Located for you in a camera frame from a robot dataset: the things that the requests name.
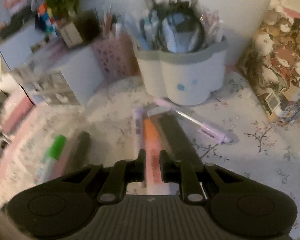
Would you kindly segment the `black pencil case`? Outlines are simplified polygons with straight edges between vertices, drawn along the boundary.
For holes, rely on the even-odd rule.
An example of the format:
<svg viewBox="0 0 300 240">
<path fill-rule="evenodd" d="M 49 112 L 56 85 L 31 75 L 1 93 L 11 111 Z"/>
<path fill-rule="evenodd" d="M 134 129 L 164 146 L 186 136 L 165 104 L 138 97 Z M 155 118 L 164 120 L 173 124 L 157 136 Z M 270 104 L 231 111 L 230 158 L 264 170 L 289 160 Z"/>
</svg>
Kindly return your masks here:
<svg viewBox="0 0 300 240">
<path fill-rule="evenodd" d="M 162 149 L 168 156 L 174 162 L 186 162 L 191 164 L 195 171 L 201 171 L 203 162 L 179 124 L 176 114 L 164 107 L 152 107 L 147 110 L 147 115 L 158 129 Z"/>
</svg>

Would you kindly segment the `orange pink highlighter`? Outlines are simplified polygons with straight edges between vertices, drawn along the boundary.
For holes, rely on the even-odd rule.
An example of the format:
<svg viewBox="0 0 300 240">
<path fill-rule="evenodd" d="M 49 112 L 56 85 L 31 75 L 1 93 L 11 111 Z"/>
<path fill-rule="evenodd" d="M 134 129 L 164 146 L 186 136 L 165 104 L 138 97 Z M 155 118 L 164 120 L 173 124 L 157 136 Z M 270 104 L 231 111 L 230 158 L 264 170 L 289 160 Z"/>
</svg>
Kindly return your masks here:
<svg viewBox="0 0 300 240">
<path fill-rule="evenodd" d="M 159 133 L 150 119 L 143 121 L 143 139 L 146 151 L 145 183 L 148 195 L 168 195 L 170 187 L 161 178 Z"/>
</svg>

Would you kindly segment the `black marker pen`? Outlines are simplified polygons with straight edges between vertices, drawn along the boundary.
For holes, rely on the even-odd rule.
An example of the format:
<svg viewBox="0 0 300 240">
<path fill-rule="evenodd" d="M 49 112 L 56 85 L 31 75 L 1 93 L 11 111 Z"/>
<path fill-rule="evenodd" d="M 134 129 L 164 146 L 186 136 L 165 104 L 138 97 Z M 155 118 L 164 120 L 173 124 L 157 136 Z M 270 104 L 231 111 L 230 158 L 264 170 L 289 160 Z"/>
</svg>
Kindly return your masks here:
<svg viewBox="0 0 300 240">
<path fill-rule="evenodd" d="M 90 150 L 91 137 L 86 131 L 76 133 L 70 140 L 70 148 L 68 150 L 68 159 L 64 169 L 64 174 L 79 170 Z"/>
</svg>

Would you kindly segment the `purple clear pen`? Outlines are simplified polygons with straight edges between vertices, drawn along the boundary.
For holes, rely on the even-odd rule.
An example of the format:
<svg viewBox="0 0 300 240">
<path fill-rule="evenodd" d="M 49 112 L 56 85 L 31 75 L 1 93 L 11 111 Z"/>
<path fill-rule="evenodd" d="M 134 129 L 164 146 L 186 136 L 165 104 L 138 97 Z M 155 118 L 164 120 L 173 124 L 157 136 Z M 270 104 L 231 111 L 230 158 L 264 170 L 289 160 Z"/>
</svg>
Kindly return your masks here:
<svg viewBox="0 0 300 240">
<path fill-rule="evenodd" d="M 186 114 L 180 107 L 173 104 L 172 102 L 169 102 L 163 98 L 156 98 L 154 99 L 154 102 L 159 107 L 165 107 L 170 111 L 174 111 L 178 115 L 182 116 L 183 118 L 189 120 L 190 122 L 196 124 L 199 126 L 199 132 L 206 136 L 207 138 L 213 140 L 214 142 L 218 144 L 231 144 L 233 140 L 228 137 L 224 132 L 218 130 L 217 128 L 211 126 L 210 124 L 207 124 L 205 122 L 201 122 L 194 117 L 192 117 L 189 114 Z"/>
</svg>

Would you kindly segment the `pale pink pen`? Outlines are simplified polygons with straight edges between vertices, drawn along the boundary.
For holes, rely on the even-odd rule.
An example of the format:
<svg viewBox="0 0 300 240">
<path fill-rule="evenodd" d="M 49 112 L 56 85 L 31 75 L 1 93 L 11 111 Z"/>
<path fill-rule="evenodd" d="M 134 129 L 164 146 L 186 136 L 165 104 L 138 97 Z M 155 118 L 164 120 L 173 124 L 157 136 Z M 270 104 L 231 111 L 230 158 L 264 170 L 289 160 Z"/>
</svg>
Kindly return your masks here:
<svg viewBox="0 0 300 240">
<path fill-rule="evenodd" d="M 143 108 L 136 107 L 134 110 L 134 124 L 136 133 L 136 148 L 139 150 L 143 149 Z"/>
</svg>

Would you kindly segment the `green cap highlighter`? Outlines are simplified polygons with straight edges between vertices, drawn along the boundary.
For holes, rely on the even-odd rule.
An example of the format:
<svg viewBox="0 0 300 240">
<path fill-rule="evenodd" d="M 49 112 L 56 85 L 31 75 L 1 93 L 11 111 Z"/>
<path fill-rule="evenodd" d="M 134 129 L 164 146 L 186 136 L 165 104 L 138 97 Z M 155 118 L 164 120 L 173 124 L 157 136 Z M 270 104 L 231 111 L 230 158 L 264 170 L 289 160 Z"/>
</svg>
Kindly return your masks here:
<svg viewBox="0 0 300 240">
<path fill-rule="evenodd" d="M 67 138 L 61 134 L 55 137 L 52 145 L 47 149 L 34 178 L 34 183 L 36 185 L 49 181 L 55 165 L 61 156 L 66 141 Z"/>
</svg>

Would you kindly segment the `floral table cloth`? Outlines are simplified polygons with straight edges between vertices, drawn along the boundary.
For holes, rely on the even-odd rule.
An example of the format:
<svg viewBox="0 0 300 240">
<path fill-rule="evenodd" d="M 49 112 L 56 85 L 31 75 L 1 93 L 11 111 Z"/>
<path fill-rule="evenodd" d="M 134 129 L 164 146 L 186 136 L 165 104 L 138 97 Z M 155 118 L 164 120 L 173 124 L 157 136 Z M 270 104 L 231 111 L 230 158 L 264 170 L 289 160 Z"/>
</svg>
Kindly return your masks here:
<svg viewBox="0 0 300 240">
<path fill-rule="evenodd" d="M 85 130 L 93 141 L 87 163 L 110 166 L 118 160 L 131 159 L 132 111 L 152 101 L 141 79 L 131 77 L 99 90 L 84 108 L 45 106 L 55 111 L 52 142 L 59 134 L 71 137 L 75 131 Z M 224 87 L 210 100 L 187 111 L 196 119 L 209 121 L 237 137 L 231 145 L 216 145 L 201 137 L 193 123 L 180 119 L 202 161 L 288 194 L 298 207 L 291 235 L 299 237 L 300 124 L 270 123 L 246 80 L 236 73 L 226 79 Z"/>
</svg>

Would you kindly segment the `white flower-shaped pen holder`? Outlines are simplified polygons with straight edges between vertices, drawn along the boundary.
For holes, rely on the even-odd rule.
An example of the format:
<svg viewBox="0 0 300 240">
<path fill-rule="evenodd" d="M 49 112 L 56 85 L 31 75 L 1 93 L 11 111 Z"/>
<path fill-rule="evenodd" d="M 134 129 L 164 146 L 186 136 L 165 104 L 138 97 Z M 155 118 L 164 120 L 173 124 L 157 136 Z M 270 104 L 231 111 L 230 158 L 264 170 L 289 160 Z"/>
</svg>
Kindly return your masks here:
<svg viewBox="0 0 300 240">
<path fill-rule="evenodd" d="M 134 54 L 149 95 L 195 106 L 223 86 L 227 48 L 228 41 L 223 36 L 221 42 L 194 53 L 135 49 Z"/>
</svg>

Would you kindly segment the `white drawer organizer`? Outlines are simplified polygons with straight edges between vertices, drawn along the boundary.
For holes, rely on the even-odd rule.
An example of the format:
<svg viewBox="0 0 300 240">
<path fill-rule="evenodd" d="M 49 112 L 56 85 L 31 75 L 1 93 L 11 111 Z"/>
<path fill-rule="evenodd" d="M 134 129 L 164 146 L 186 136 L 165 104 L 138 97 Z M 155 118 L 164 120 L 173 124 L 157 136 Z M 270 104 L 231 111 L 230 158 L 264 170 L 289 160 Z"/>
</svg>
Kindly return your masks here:
<svg viewBox="0 0 300 240">
<path fill-rule="evenodd" d="M 40 51 L 12 74 L 36 105 L 85 105 L 105 81 L 92 46 L 55 59 Z"/>
</svg>

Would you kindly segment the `pink perforated pen cup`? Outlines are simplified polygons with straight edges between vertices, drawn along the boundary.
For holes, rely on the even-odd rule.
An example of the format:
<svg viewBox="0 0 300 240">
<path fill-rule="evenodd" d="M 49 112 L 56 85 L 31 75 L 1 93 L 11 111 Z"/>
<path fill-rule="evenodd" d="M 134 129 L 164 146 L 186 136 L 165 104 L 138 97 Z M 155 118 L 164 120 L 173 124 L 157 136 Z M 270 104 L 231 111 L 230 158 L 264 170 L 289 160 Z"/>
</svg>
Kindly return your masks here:
<svg viewBox="0 0 300 240">
<path fill-rule="evenodd" d="M 117 80 L 139 73 L 133 42 L 127 34 L 118 38 L 96 40 L 92 49 L 107 80 Z"/>
</svg>

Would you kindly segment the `black magnifying glass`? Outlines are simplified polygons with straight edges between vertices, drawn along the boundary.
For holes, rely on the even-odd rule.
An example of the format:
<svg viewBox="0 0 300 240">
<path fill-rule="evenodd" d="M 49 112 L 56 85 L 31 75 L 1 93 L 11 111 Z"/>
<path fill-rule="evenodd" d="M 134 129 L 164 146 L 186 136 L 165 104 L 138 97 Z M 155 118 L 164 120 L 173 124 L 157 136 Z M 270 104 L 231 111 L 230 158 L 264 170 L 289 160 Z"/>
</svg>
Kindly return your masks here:
<svg viewBox="0 0 300 240">
<path fill-rule="evenodd" d="M 173 12 L 160 23 L 158 39 L 162 50 L 173 54 L 198 51 L 204 42 L 205 31 L 200 20 L 189 12 Z"/>
</svg>

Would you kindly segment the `cartoon cover book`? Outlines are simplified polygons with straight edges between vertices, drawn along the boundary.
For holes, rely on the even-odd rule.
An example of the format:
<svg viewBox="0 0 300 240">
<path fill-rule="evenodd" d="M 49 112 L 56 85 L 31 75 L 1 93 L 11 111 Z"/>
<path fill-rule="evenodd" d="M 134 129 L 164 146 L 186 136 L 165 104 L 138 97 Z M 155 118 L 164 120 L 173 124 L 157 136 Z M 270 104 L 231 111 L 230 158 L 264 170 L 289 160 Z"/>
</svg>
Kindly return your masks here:
<svg viewBox="0 0 300 240">
<path fill-rule="evenodd" d="M 270 122 L 300 122 L 300 0 L 271 0 L 238 67 Z"/>
</svg>

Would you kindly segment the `framed calligraphy planter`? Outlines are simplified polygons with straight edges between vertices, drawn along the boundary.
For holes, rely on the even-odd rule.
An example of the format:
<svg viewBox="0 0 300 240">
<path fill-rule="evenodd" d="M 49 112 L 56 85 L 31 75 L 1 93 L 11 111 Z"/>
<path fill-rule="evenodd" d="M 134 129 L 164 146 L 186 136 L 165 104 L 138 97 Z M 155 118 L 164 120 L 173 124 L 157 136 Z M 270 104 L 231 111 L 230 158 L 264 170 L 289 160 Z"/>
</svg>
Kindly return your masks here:
<svg viewBox="0 0 300 240">
<path fill-rule="evenodd" d="M 82 12 L 60 27 L 59 33 L 68 48 L 90 43 L 101 33 L 97 14 L 93 10 Z"/>
</svg>

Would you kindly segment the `white storage box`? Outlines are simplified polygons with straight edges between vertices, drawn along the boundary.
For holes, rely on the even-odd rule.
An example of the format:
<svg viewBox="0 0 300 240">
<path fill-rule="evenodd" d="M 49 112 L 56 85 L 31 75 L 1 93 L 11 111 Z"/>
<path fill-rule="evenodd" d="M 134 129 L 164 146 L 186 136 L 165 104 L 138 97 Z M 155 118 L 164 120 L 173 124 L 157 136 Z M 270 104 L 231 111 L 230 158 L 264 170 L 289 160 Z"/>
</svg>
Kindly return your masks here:
<svg viewBox="0 0 300 240">
<path fill-rule="evenodd" d="M 8 70 L 21 66 L 32 55 L 31 47 L 40 43 L 45 33 L 37 30 L 34 23 L 30 23 L 12 36 L 0 41 L 0 55 Z"/>
</svg>

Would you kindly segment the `colourful rubik cube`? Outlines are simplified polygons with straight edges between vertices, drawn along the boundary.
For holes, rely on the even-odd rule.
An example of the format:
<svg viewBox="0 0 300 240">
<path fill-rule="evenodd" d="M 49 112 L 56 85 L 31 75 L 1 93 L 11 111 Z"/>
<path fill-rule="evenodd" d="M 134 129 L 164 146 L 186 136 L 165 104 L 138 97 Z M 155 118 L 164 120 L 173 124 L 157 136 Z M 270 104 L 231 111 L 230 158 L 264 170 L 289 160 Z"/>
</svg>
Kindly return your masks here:
<svg viewBox="0 0 300 240">
<path fill-rule="evenodd" d="M 52 14 L 52 10 L 43 2 L 37 9 L 35 15 L 36 29 L 44 32 L 46 35 L 57 36 L 57 22 Z"/>
</svg>

